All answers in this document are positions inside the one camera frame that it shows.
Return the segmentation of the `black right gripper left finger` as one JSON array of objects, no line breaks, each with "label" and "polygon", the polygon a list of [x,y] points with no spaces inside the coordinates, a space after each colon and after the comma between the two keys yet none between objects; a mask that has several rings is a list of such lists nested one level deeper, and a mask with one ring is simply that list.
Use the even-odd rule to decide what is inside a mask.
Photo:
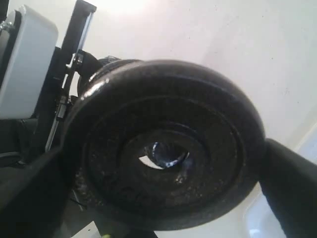
[{"label": "black right gripper left finger", "polygon": [[52,238],[71,190],[61,149],[43,154],[0,186],[2,238]]}]

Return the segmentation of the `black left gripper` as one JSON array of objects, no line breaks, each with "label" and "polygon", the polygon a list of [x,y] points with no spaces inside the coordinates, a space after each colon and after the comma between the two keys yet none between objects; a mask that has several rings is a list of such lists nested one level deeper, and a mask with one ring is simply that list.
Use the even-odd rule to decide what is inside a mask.
[{"label": "black left gripper", "polygon": [[[0,23],[11,13],[9,2],[0,3]],[[70,86],[75,73],[87,74],[99,61],[83,50],[96,7],[75,3],[67,31],[54,53],[33,115],[28,119],[0,119],[0,166],[22,167],[49,151],[55,133],[70,107]]]}]

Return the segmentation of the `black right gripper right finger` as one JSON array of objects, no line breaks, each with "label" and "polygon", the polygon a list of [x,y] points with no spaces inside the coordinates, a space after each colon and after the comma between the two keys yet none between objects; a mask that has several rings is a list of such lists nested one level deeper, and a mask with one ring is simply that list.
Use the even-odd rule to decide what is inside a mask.
[{"label": "black right gripper right finger", "polygon": [[317,236],[317,166],[268,139],[259,182],[288,238]]}]

